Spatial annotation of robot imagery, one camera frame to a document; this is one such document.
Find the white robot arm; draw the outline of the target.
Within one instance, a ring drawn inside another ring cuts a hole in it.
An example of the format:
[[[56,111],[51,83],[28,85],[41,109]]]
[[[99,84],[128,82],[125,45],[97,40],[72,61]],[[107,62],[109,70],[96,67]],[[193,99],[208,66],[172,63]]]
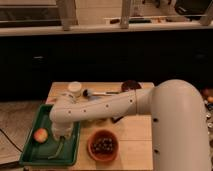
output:
[[[183,80],[80,103],[65,92],[50,120],[55,137],[68,137],[74,122],[134,114],[151,116],[153,171],[212,171],[205,103]]]

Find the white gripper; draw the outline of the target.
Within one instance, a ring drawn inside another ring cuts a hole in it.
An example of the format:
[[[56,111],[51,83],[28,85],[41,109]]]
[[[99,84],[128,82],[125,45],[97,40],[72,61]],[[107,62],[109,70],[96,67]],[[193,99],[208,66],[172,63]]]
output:
[[[71,137],[73,131],[74,124],[73,123],[53,123],[51,130],[53,137],[59,140],[59,145],[57,147],[56,152],[49,156],[48,159],[55,159],[60,154],[61,150],[63,149],[65,139],[69,139]]]

